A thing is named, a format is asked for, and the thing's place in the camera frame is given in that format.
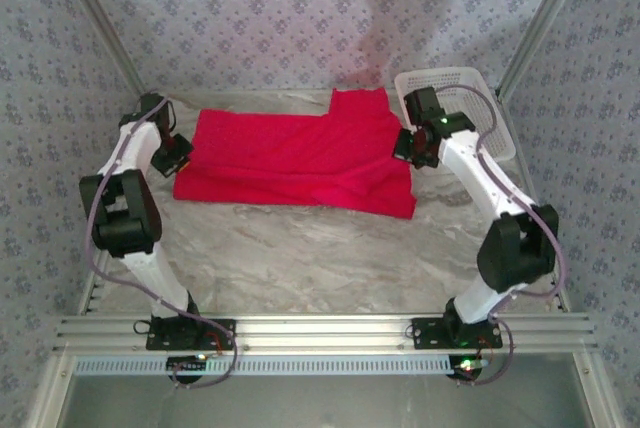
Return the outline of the aluminium frame post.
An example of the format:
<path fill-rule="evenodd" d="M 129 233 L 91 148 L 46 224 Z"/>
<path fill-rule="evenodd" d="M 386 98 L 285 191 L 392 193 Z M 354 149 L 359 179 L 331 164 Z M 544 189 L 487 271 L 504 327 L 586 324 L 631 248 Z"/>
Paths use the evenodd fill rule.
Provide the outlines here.
<path fill-rule="evenodd" d="M 501 103 L 506 103 L 517 88 L 565 1 L 542 0 L 538 5 L 495 90 Z"/>
<path fill-rule="evenodd" d="M 137 95 L 142 95 L 146 91 L 145 84 L 140 78 L 133 61 L 122 44 L 115 26 L 111 22 L 100 0 L 78 1 L 88 16 L 98 38 L 124 77 L 127 86 Z"/>

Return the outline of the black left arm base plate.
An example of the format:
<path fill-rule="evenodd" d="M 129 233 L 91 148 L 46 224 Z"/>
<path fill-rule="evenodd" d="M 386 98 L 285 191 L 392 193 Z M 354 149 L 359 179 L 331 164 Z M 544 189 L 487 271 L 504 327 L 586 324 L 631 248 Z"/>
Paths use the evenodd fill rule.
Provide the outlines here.
<path fill-rule="evenodd" d="M 236 321 L 213 319 L 213 322 L 223 329 L 182 316 L 152 317 L 145 348 L 149 351 L 231 351 L 228 333 L 235 334 Z"/>

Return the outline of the red t-shirt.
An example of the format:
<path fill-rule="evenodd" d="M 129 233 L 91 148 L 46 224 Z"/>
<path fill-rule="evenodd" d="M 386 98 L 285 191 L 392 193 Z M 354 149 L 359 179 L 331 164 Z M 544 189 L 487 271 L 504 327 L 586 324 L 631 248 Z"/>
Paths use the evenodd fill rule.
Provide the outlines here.
<path fill-rule="evenodd" d="M 383 88 L 334 90 L 322 115 L 205 109 L 173 196 L 410 219 L 416 208 L 410 167 L 393 156 L 400 129 Z"/>

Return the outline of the aluminium mounting rail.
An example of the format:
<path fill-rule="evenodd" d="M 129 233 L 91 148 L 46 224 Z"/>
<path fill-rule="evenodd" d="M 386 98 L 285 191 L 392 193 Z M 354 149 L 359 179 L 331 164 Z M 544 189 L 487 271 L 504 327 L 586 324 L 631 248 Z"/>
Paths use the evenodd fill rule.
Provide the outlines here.
<path fill-rule="evenodd" d="M 412 314 L 235 315 L 236 340 L 248 354 L 404 354 L 413 350 Z M 139 314 L 63 318 L 56 351 L 75 354 L 139 354 L 146 335 L 134 332 Z M 583 313 L 506 313 L 517 354 L 571 353 L 598 348 L 595 327 Z"/>

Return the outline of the aluminium frame leg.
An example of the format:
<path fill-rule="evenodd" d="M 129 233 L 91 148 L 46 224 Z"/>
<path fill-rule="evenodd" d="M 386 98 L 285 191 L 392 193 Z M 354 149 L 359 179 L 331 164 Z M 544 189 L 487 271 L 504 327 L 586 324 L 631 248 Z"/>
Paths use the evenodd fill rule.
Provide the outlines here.
<path fill-rule="evenodd" d="M 598 353 L 573 354 L 578 377 L 594 428 L 626 428 L 612 383 Z"/>
<path fill-rule="evenodd" d="M 53 354 L 49 357 L 35 391 L 25 428 L 57 427 L 75 365 L 74 355 Z"/>

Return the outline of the white perforated plastic basket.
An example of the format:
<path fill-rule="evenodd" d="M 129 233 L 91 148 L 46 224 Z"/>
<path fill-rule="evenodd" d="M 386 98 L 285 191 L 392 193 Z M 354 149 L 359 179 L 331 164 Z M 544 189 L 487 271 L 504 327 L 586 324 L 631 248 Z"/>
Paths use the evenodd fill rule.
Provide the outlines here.
<path fill-rule="evenodd" d="M 411 131 L 417 129 L 410 122 L 405 107 L 404 97 L 406 95 L 420 88 L 441 88 L 449 85 L 465 85 L 478 90 L 489 100 L 491 107 L 488 107 L 479 95 L 466 88 L 449 88 L 437 95 L 445 112 L 447 114 L 464 112 L 475 125 L 479 134 L 488 132 L 493 126 L 492 120 L 495 120 L 495 128 L 485 138 L 483 146 L 496 162 L 513 159 L 516 155 L 513 139 L 489 87 L 481 73 L 475 68 L 447 67 L 399 73 L 394 79 L 394 86 L 404 117 L 404 127 Z"/>

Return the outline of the aluminium table side rail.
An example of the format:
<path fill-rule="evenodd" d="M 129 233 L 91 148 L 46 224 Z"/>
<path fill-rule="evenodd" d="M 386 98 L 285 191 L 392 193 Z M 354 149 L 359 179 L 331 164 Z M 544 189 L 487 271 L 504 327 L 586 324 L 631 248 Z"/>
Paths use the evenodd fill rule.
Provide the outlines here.
<path fill-rule="evenodd" d="M 522 191 L 525 192 L 530 198 L 534 201 L 538 201 L 538 196 L 535 192 L 535 188 L 533 185 L 533 181 L 529 172 L 529 168 L 527 166 L 524 154 L 522 152 L 522 147 L 515 129 L 515 125 L 513 123 L 511 114 L 509 109 L 505 107 L 504 102 L 501 100 L 498 89 L 494 90 L 495 100 L 498 108 L 501 110 L 502 117 L 504 119 L 504 123 L 509 130 L 509 134 L 512 138 L 514 147 L 516 149 L 515 158 L 517 160 L 520 176 L 522 178 Z M 564 288 L 564 283 L 568 280 L 568 269 L 566 263 L 566 257 L 564 254 L 558 255 L 555 251 L 555 248 L 552 248 L 555 254 L 555 268 L 554 274 L 551 276 L 551 287 L 557 288 L 558 291 L 553 298 L 552 301 L 548 301 L 549 305 L 553 305 L 558 310 L 563 312 L 571 312 L 571 304 L 567 298 L 566 290 Z"/>
<path fill-rule="evenodd" d="M 98 173 L 80 180 L 87 217 L 83 246 L 91 272 L 85 289 L 84 312 L 92 309 L 95 288 L 112 281 L 106 272 L 109 260 L 121 258 L 129 248 L 142 251 L 151 243 L 145 232 L 145 173 L 160 147 L 160 135 L 151 118 L 165 104 L 166 100 L 161 98 L 149 110 L 124 116 L 118 142 L 107 162 Z"/>

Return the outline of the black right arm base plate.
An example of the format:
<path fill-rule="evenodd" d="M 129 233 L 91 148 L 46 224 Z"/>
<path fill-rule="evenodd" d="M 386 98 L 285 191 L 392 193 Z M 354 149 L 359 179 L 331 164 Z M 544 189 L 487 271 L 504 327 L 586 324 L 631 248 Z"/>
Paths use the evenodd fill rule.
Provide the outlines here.
<path fill-rule="evenodd" d="M 500 328 L 489 321 L 461 324 L 444 317 L 422 317 L 413 318 L 410 327 L 414 348 L 417 350 L 503 347 Z"/>

